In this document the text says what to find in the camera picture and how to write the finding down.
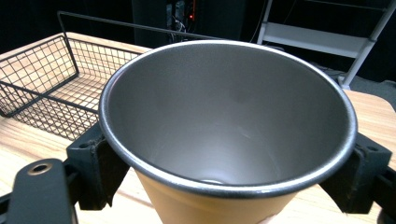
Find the metal frame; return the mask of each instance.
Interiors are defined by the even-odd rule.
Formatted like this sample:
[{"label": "metal frame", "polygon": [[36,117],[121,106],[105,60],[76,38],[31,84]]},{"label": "metal frame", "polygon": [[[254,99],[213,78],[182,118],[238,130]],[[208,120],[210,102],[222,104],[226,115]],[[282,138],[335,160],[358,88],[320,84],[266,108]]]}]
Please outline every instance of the metal frame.
[{"label": "metal frame", "polygon": [[[322,1],[313,1],[325,4],[331,4]],[[364,60],[375,45],[376,40],[390,19],[396,8],[396,0],[391,0],[388,8],[384,9],[382,18],[377,23],[371,35],[367,38],[338,35],[328,32],[304,29],[294,26],[282,25],[268,21],[273,0],[269,0],[262,19],[257,44],[262,41],[269,41],[277,44],[289,45],[303,49],[326,52],[330,54],[354,58],[355,61],[350,66],[346,77],[339,77],[338,82],[343,89],[350,89],[349,85],[356,76]]]}]

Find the shelf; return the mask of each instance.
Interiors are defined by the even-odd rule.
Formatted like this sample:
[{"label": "shelf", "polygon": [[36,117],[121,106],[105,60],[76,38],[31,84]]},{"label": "shelf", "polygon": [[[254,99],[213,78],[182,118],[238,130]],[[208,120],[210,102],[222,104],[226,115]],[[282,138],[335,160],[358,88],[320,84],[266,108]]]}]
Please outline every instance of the shelf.
[{"label": "shelf", "polygon": [[339,35],[278,23],[263,23],[263,40],[288,46],[357,58],[367,38]]}]

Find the tan cup exterior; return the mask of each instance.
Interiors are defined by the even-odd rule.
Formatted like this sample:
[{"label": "tan cup exterior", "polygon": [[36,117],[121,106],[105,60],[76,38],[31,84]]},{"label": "tan cup exterior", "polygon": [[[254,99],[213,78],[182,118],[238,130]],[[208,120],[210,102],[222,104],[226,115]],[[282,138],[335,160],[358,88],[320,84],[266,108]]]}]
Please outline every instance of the tan cup exterior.
[{"label": "tan cup exterior", "polygon": [[296,195],[258,199],[207,197],[170,188],[136,173],[163,224],[266,223]]}]

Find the round hole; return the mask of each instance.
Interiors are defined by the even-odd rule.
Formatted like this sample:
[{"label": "round hole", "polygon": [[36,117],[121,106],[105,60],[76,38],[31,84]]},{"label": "round hole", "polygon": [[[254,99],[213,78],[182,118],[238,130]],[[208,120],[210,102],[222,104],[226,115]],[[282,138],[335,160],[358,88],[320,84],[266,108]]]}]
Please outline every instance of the round hole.
[{"label": "round hole", "polygon": [[36,166],[34,166],[32,169],[28,171],[28,175],[41,175],[46,173],[50,168],[52,167],[52,164],[50,163],[41,163]]},{"label": "round hole", "polygon": [[83,144],[81,144],[81,145],[79,145],[79,147],[80,148],[86,148],[86,147],[89,147],[91,144],[89,144],[89,143],[83,143]]},{"label": "round hole", "polygon": [[376,147],[367,147],[367,148],[372,150],[372,151],[378,151],[378,148],[376,148]]}]

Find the cable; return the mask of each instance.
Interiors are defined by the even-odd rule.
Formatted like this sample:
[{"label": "cable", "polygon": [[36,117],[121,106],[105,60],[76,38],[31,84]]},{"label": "cable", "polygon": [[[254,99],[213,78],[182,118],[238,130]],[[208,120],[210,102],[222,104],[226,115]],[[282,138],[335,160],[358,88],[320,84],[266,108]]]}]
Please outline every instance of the cable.
[{"label": "cable", "polygon": [[290,8],[289,14],[288,14],[288,16],[286,16],[285,20],[283,21],[283,24],[286,24],[286,21],[289,19],[289,16],[290,16],[291,12],[293,11],[294,6],[296,5],[296,2],[297,2],[297,0],[294,0],[293,5]]},{"label": "cable", "polygon": [[265,0],[264,3],[262,4],[262,14],[260,14],[260,19],[259,19],[259,23],[256,26],[256,30],[254,31],[253,36],[251,37],[251,39],[249,40],[249,43],[251,43],[254,39],[254,36],[257,34],[257,31],[259,30],[259,27],[262,26],[262,16],[264,15],[264,9],[265,9],[265,5],[267,4],[267,1]]}]

